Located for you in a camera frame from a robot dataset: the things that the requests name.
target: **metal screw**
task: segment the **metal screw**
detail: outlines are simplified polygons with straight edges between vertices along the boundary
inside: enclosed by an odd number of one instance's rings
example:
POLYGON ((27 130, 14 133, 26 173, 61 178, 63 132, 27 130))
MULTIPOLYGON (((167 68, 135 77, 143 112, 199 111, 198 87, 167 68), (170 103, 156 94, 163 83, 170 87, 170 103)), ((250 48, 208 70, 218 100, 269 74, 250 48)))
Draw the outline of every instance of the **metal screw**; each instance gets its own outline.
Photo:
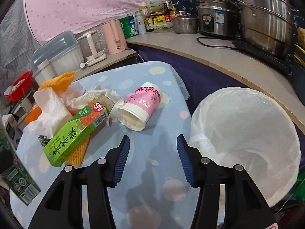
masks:
POLYGON ((244 168, 240 164, 237 164, 235 165, 235 169, 238 171, 242 171, 244 168))
POLYGON ((65 172, 70 172, 72 171, 73 167, 71 165, 68 165, 65 167, 65 172))
POLYGON ((207 157, 203 157, 203 158, 201 159, 201 162, 202 162, 203 164, 209 164, 209 159, 208 159, 207 157))
POLYGON ((107 160, 105 158, 100 158, 97 163, 98 164, 105 164, 107 162, 107 160))

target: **red plastic bowl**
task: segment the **red plastic bowl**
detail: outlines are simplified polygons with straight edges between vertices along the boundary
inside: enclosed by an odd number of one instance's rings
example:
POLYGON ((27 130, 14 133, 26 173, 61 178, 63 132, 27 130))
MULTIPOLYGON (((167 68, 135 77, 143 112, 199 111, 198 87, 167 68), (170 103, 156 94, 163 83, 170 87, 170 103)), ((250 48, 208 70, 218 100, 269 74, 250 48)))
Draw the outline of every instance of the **red plastic bowl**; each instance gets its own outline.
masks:
POLYGON ((14 90, 13 93, 6 95, 5 98, 10 100, 11 102, 17 102, 19 101, 24 94, 27 93, 31 86, 31 78, 32 78, 33 72, 32 71, 27 71, 23 73, 15 82, 13 82, 13 86, 15 86, 20 80, 24 79, 22 84, 14 90))

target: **white trash bag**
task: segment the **white trash bag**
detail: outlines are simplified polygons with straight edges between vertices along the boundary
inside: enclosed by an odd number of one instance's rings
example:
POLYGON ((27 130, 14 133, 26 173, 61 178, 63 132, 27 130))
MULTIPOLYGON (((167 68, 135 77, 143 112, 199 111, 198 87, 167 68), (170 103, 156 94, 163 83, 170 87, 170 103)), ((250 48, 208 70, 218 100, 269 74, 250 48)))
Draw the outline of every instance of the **white trash bag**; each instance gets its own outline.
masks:
POLYGON ((299 172, 294 124, 278 103, 253 89, 224 88, 202 100, 189 145, 219 165, 244 166, 270 207, 289 192, 299 172))

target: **green can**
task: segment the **green can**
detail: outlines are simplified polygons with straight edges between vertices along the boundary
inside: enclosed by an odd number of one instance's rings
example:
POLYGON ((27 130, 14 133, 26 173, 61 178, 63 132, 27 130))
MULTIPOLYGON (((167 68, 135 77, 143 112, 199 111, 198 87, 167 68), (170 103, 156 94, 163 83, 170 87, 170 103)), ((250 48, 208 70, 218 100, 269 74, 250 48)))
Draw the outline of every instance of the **green can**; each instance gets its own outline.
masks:
POLYGON ((135 24, 135 18, 133 16, 127 16, 120 19, 120 23, 125 39, 137 36, 139 34, 137 25, 135 24))

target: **pink paper cup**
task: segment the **pink paper cup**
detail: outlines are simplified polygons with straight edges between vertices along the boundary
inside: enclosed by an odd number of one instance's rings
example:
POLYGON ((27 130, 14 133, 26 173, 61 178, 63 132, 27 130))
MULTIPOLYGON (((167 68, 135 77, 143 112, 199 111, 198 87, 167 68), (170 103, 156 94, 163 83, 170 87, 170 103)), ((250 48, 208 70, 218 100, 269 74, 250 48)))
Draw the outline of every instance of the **pink paper cup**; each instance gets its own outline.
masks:
POLYGON ((134 131, 142 131, 162 99, 160 88, 152 83, 144 83, 134 93, 128 95, 120 107, 124 124, 134 131))

